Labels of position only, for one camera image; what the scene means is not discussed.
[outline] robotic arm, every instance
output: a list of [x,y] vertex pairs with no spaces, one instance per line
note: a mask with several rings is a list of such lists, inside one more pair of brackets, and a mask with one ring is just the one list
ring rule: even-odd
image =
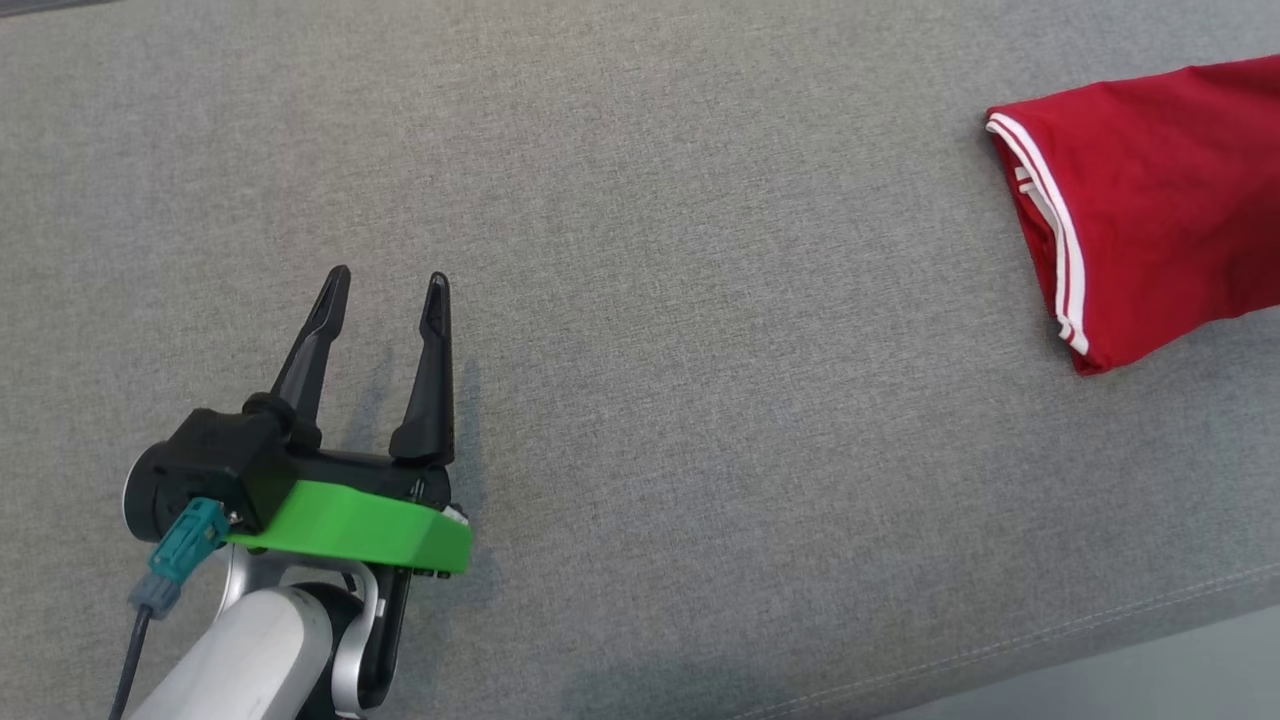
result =
[[[270,392],[237,414],[195,410],[129,471],[123,512],[136,538],[160,542],[197,498],[229,527],[218,618],[134,720],[369,717],[396,674],[410,582],[466,570],[471,528],[447,471],[448,279],[431,275],[413,391],[385,457],[320,448],[316,411],[349,283],[346,266],[329,273]],[[289,568],[334,570],[346,587],[280,587]]]

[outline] white striped trim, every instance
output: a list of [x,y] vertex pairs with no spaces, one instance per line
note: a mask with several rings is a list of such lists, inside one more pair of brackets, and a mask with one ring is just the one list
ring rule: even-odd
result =
[[1062,200],[1062,193],[1059,192],[1039,147],[1021,123],[1004,113],[992,113],[987,132],[998,135],[1023,164],[1023,168],[1015,168],[1014,177],[1021,181],[1025,173],[1027,179],[1034,183],[1030,190],[1036,192],[1028,195],[1052,225],[1057,246],[1057,293],[1053,311],[1057,322],[1062,324],[1062,332],[1059,334],[1076,352],[1087,355],[1089,341],[1084,336],[1084,255],[1080,252],[1080,241],[1075,234],[1075,224],[1066,209],[1066,201]]

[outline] green plastic part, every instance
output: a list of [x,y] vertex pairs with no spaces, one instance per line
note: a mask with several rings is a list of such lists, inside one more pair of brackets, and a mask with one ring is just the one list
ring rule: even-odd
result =
[[471,528],[438,510],[314,480],[293,486],[264,532],[227,542],[436,573],[463,573],[471,556]]

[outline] folded red garment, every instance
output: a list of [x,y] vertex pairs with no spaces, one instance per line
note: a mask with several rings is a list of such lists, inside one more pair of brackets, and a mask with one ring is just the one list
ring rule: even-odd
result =
[[1280,305],[1280,55],[992,108],[1080,374]]

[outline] gray couch cushion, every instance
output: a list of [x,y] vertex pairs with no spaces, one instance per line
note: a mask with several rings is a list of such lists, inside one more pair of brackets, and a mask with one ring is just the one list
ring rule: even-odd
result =
[[[387,717],[867,717],[1280,600],[1280,315],[1071,372],[988,105],[1275,51],[1272,0],[127,0],[0,22],[0,696],[96,717],[133,457],[355,279],[385,447],[454,282],[474,570]],[[93,538],[84,543],[87,533]],[[143,657],[216,603],[205,568]]]

